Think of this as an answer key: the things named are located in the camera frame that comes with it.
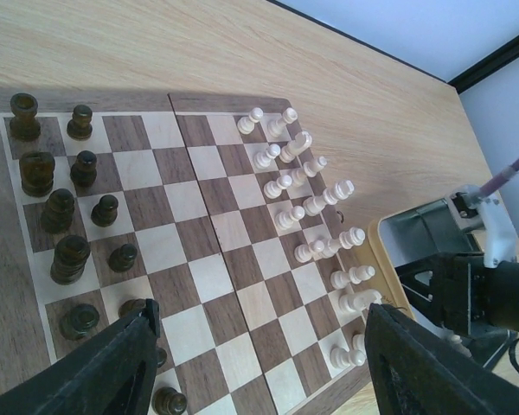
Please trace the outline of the light chess piece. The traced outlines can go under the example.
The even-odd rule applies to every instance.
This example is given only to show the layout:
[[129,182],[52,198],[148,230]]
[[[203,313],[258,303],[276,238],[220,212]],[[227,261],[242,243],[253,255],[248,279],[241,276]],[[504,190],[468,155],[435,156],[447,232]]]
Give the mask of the light chess piece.
[[336,368],[360,367],[366,360],[366,355],[359,349],[346,350],[334,347],[330,352],[330,362]]
[[319,156],[303,164],[302,167],[293,169],[290,173],[292,178],[292,186],[300,187],[304,185],[310,178],[315,177],[328,164],[324,156]]
[[361,246],[366,239],[366,233],[359,227],[351,227],[348,231],[339,233],[335,239],[327,239],[322,251],[324,258],[331,258],[340,249],[349,250],[355,246]]

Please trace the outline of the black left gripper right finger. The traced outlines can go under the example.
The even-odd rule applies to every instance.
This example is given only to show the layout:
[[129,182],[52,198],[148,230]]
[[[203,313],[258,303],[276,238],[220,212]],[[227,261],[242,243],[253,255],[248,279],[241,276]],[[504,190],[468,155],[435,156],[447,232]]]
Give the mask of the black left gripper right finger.
[[389,304],[365,331],[381,414],[519,414],[519,387],[479,366]]

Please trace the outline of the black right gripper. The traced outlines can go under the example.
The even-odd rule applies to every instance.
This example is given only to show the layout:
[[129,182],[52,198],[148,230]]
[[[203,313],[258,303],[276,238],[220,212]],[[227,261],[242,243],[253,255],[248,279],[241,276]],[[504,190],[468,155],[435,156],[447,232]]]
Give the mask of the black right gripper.
[[394,270],[410,303],[430,303],[427,317],[433,324],[465,337],[491,331],[482,305],[481,252],[440,252]]

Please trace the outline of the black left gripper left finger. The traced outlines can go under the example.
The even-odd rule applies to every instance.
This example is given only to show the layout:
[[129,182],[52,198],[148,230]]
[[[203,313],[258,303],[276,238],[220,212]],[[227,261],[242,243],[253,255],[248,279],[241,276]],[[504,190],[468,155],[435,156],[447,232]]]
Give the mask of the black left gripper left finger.
[[159,306],[118,319],[0,395],[0,414],[146,414],[157,374]]

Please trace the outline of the black enclosure frame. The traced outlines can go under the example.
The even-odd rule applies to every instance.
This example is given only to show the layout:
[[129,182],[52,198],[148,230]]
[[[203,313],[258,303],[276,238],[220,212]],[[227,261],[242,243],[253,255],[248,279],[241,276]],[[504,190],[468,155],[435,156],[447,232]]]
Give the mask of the black enclosure frame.
[[453,86],[519,58],[519,1],[279,1],[277,5]]

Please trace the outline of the row of dark chess pieces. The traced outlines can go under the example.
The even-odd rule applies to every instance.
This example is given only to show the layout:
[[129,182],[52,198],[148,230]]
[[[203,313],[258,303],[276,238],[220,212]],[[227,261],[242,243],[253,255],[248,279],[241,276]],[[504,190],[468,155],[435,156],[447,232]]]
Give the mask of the row of dark chess pieces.
[[[20,160],[20,180],[24,194],[46,197],[42,214],[36,221],[39,234],[58,236],[48,278],[58,286],[76,283],[85,271],[91,255],[91,245],[86,234],[71,232],[78,204],[72,192],[66,188],[54,189],[55,163],[52,155],[44,150],[26,151]],[[122,317],[145,306],[144,299],[131,299],[121,307]],[[98,309],[91,303],[74,303],[61,315],[56,327],[61,339],[80,347],[99,332],[101,322]],[[165,363],[165,351],[157,345],[157,368]],[[183,414],[188,407],[188,398],[172,386],[154,386],[151,407],[156,414]]]

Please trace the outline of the light pawn in tin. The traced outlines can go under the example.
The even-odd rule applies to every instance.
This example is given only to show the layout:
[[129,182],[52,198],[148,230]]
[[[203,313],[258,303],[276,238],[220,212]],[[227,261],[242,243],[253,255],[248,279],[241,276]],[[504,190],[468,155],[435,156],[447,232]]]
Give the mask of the light pawn in tin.
[[457,350],[460,354],[471,358],[471,351],[462,343],[462,338],[460,335],[450,334],[447,336],[447,341],[451,345],[452,348]]

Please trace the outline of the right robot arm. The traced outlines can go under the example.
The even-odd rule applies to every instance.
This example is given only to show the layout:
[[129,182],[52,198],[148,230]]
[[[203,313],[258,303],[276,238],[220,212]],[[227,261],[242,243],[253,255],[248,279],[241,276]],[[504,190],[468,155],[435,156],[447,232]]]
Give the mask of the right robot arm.
[[519,332],[519,263],[484,265],[481,252],[439,252],[395,269],[409,303],[431,323],[475,337]]

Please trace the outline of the wooden chess board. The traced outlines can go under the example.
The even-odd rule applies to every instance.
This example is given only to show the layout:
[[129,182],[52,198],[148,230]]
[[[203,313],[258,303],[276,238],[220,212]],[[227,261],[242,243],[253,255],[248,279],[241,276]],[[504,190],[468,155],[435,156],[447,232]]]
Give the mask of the wooden chess board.
[[[76,349],[56,327],[72,304],[93,304],[101,331],[141,298],[159,306],[154,386],[184,393],[190,414],[329,414],[362,389],[367,361],[336,368],[330,352],[359,349],[367,311],[345,308],[352,288],[330,277],[366,241],[322,256],[349,228],[333,206],[301,210],[352,186],[322,170],[292,186],[316,158],[303,136],[280,98],[0,90],[0,393]],[[37,232],[47,199],[22,191],[32,150],[52,155],[53,188],[78,204],[70,230],[91,245],[68,286],[48,278],[59,238]]]

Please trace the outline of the gold tin box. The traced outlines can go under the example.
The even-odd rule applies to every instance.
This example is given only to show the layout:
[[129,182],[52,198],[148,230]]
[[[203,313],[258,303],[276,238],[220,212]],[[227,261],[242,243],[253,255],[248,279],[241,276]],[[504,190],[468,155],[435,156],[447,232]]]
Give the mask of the gold tin box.
[[[377,221],[368,231],[368,259],[379,267],[381,292],[388,301],[442,340],[456,334],[436,326],[408,301],[394,270],[400,265],[439,253],[481,252],[484,254],[485,231],[464,233],[458,229],[446,199],[432,201]],[[519,332],[490,326],[491,331],[480,337],[461,336],[471,351],[472,359],[487,369],[494,368]]]

